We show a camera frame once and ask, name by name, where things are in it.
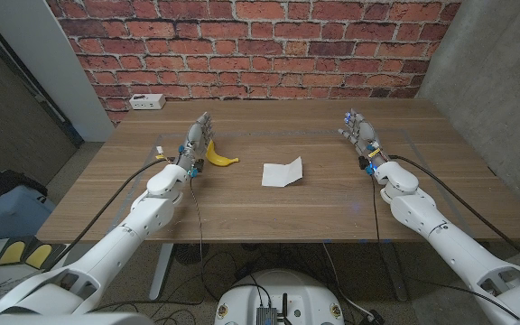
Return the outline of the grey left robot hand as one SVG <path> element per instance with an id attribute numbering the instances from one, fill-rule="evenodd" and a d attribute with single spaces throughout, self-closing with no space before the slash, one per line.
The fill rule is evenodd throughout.
<path id="1" fill-rule="evenodd" d="M 179 153 L 177 165 L 189 171 L 202 159 L 213 137 L 211 114 L 203 113 L 189 128 Z"/>

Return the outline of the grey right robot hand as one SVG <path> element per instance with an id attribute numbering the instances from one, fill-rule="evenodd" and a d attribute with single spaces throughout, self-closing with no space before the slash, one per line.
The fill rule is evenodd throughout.
<path id="1" fill-rule="evenodd" d="M 351 109 L 345 114 L 344 123 L 346 128 L 338 132 L 355 147 L 361 170 L 373 174 L 380 165 L 389 161 L 374 127 L 362 114 Z"/>

